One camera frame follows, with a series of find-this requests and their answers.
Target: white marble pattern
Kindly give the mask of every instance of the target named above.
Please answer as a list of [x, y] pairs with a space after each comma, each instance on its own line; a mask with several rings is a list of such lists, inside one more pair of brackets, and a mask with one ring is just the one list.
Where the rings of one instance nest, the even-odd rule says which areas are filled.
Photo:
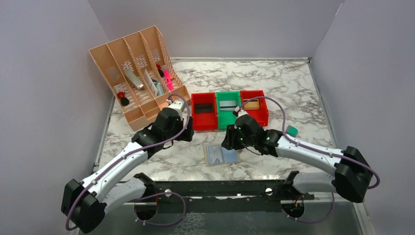
[[[299, 130], [299, 139], [332, 147], [327, 123], [306, 62], [176, 62], [174, 69], [190, 93], [263, 90], [265, 95], [282, 104], [287, 113], [286, 125]], [[281, 130], [281, 111], [268, 100], [267, 106], [270, 121], [266, 128]], [[134, 132], [116, 102], [100, 168], [116, 156], [133, 135]], [[172, 148], [158, 152], [149, 161], [136, 167], [124, 180], [140, 172], [153, 180], [254, 180], [285, 178], [293, 170], [317, 170], [294, 160], [258, 156], [247, 150], [241, 151], [240, 163], [206, 167], [203, 145], [221, 143], [224, 136], [224, 131], [195, 133], [192, 142], [176, 141]]]

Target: wooden organizer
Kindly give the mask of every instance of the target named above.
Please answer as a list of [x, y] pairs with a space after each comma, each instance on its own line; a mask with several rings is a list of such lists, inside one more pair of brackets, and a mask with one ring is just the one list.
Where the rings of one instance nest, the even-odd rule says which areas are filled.
[[[90, 49], [90, 54], [118, 100], [122, 112], [133, 131], [154, 122], [162, 108], [168, 106], [166, 99], [169, 95], [179, 94], [185, 98], [188, 104], [191, 102], [186, 87], [173, 70], [164, 38], [156, 26]], [[156, 64], [166, 65], [170, 73], [173, 90], [169, 91], [167, 88], [166, 81], [160, 77]], [[133, 71], [143, 83], [143, 88], [138, 89], [125, 76], [124, 72], [127, 70]], [[144, 79], [145, 70], [152, 79], [161, 84], [164, 94], [154, 96], [151, 93], [150, 84]], [[114, 86], [117, 84], [121, 84], [125, 90], [125, 97], [130, 101], [127, 106], [121, 105], [116, 96]]]

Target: gray wall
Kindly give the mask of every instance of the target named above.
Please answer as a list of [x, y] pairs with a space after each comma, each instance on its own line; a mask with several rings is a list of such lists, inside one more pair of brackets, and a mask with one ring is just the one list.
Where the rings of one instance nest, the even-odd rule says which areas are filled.
[[343, 0], [89, 0], [110, 40], [157, 25], [173, 57], [311, 57]]
[[413, 234], [415, 1], [346, 0], [312, 59], [340, 147], [380, 177], [365, 205], [377, 235]]
[[92, 170], [110, 91], [83, 0], [0, 3], [0, 234], [66, 234], [63, 189]]

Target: lattice cutout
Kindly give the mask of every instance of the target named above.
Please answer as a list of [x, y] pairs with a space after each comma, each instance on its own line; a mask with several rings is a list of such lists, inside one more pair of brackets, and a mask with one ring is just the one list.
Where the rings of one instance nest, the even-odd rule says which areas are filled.
[[147, 60], [145, 59], [144, 55], [137, 56], [136, 61], [137, 61], [138, 66], [140, 67], [140, 69], [142, 69], [142, 68], [144, 68], [148, 65]]
[[153, 56], [154, 62], [158, 62], [161, 60], [159, 49], [154, 49], [151, 51], [151, 55]]
[[110, 76], [112, 81], [116, 81], [119, 78], [119, 72], [115, 68], [115, 66], [111, 66], [111, 67], [107, 68], [107, 73]]
[[126, 72], [128, 70], [134, 71], [134, 67], [133, 67], [130, 60], [124, 61], [124, 63], [122, 63], [121, 65], [122, 65], [122, 69], [124, 70], [124, 72]]

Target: pink object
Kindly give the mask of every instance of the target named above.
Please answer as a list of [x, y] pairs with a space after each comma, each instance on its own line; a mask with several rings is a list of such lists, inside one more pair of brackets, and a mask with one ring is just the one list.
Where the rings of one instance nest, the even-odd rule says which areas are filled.
[[173, 84], [171, 84], [170, 74], [168, 73], [168, 70], [163, 70], [164, 78], [166, 79], [167, 87], [170, 91], [173, 90]]

